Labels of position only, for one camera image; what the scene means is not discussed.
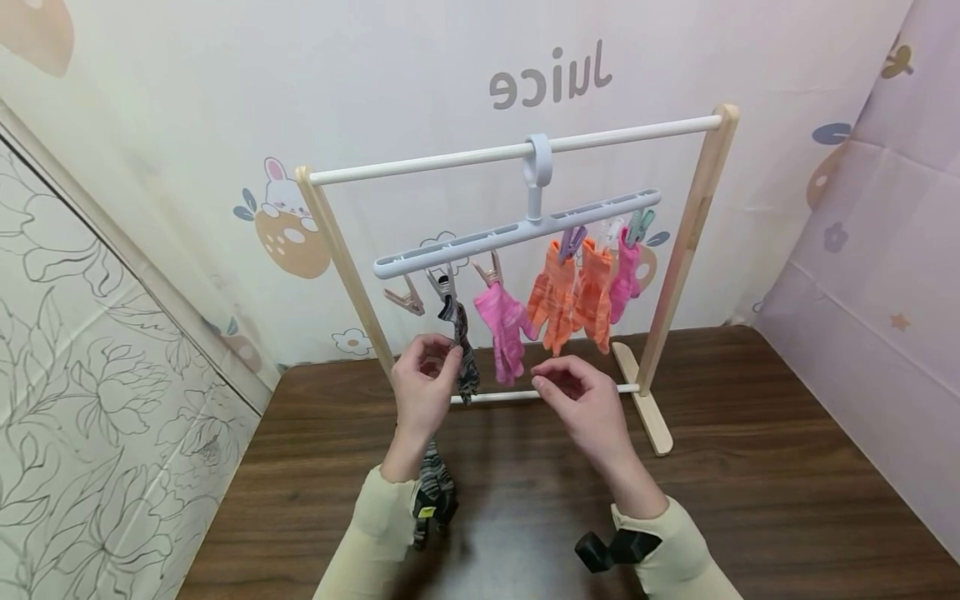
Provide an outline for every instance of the sock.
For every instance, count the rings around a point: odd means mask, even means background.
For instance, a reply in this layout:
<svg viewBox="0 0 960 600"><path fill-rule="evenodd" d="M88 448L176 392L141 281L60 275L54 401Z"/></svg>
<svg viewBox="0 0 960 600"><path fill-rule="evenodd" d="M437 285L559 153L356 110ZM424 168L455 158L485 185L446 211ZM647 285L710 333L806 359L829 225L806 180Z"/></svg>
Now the sock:
<svg viewBox="0 0 960 600"><path fill-rule="evenodd" d="M480 371L477 370L476 357L473 347L467 339L467 310L460 302L454 302L451 296L444 299L444 309L437 315L439 319L453 323L453 342L464 349L464 358L460 363L460 374L457 377L457 390L464 404L469 404L480 385Z"/></svg>
<svg viewBox="0 0 960 600"><path fill-rule="evenodd" d="M573 291L574 331L582 327L604 354L610 352L611 301L608 289L613 268L613 255L606 248L596 250L596 242L584 240L584 261Z"/></svg>
<svg viewBox="0 0 960 600"><path fill-rule="evenodd" d="M570 339L573 332L570 324L570 310L573 307L573 279L576 266L570 256L561 264L560 242L553 240L546 251L543 271L534 282L534 290L527 302L527 317L539 333L547 323L543 335L543 347L560 356L560 348Z"/></svg>

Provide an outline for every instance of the fabric backdrop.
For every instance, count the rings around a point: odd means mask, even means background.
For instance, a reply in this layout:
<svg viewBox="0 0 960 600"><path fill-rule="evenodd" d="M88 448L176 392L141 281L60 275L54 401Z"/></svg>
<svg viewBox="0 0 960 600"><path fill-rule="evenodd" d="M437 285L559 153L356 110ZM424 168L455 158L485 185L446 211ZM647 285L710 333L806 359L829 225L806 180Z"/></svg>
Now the fabric backdrop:
<svg viewBox="0 0 960 600"><path fill-rule="evenodd" d="M960 5L914 5L756 323L960 560Z"/></svg>
<svg viewBox="0 0 960 600"><path fill-rule="evenodd" d="M372 356L290 181L299 164L334 169L532 132L599 132L705 115L721 102L740 105L743 118L675 326L749 321L809 213L808 175L833 150L811 133L842 135L855 120L909 5L45 0L34 12L4 0L0 93L272 383L277 364ZM649 326L701 139L556 156L545 210L663 192L651 285L615 333ZM327 194L395 351L449 325L434 318L439 302L422 276L428 316L418 320L382 297L369 265L514 222L526 197L519 161ZM519 299L546 244L501 253ZM471 298L483 283L469 271L457 285ZM488 346L469 302L468 311L473 343Z"/></svg>

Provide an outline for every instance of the pink glove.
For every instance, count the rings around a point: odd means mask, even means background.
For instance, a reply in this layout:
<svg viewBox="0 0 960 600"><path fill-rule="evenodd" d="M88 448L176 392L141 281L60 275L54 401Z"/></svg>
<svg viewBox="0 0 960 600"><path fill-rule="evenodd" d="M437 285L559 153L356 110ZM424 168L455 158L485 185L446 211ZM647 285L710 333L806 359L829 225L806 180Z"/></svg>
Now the pink glove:
<svg viewBox="0 0 960 600"><path fill-rule="evenodd" d="M493 333L496 380L505 385L514 385L514 379L523 375L520 330L528 340L537 339L537 331L527 317L526 307L514 300L499 281L473 299L473 305Z"/></svg>

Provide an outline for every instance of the wooden frame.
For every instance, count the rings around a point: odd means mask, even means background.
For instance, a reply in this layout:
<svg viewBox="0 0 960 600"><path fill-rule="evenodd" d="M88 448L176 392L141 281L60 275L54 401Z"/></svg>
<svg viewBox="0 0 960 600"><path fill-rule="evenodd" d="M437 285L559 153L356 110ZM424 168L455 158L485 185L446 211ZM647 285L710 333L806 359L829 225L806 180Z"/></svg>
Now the wooden frame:
<svg viewBox="0 0 960 600"><path fill-rule="evenodd" d="M720 127L707 132L704 137L690 191L686 197L684 214L670 254L670 262L663 277L663 286L654 312L653 323L639 363L633 351L627 346L618 342L612 344L613 356L624 380L634 381L639 386L639 392L633 392L631 396L658 456L667 454L673 448L673 438L650 392L650 387L740 119L740 111L734 105L719 105L713 114L720 115ZM300 192L317 222L320 235L329 248L333 264L340 274L344 287L347 288L360 323L371 340L376 358L393 385L394 356L390 351L387 336L383 333L380 321L373 311L370 297L360 280L347 242L337 225L323 188L310 183L311 173L313 170L307 166L297 169L296 179Z"/></svg>

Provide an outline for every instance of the wall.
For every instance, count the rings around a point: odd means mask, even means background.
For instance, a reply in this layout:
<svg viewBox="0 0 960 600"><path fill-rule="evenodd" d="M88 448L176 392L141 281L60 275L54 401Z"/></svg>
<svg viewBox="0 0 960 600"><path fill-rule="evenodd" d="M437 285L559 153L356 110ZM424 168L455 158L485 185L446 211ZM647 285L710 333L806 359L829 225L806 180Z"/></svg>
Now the wall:
<svg viewBox="0 0 960 600"><path fill-rule="evenodd" d="M36 37L52 40L45 53L0 29L10 49L0 52L0 93L207 320L249 339L270 366L372 355L289 181L297 165L335 169L739 104L675 321L711 325L752 318L809 213L807 174L831 150L810 133L855 119L909 4L244 0L224 10L209 0L66 0L68 17L51 9L30 21L46 24ZM545 210L663 192L652 284L615 333L649 326L699 145L686 136L557 156ZM526 192L519 161L509 161L327 195L399 351L449 326L432 316L438 300L425 320L388 303L367 265L516 221ZM529 294L545 248L538 240L501 254L514 296ZM428 298L424 278L415 282ZM458 279L467 298L482 287L472 271ZM490 332L474 327L471 341L488 346Z"/></svg>
<svg viewBox="0 0 960 600"><path fill-rule="evenodd" d="M756 326L960 560L958 27L914 5Z"/></svg>
<svg viewBox="0 0 960 600"><path fill-rule="evenodd" d="M0 598L172 599L265 389L241 396L12 148L0 145Z"/></svg>

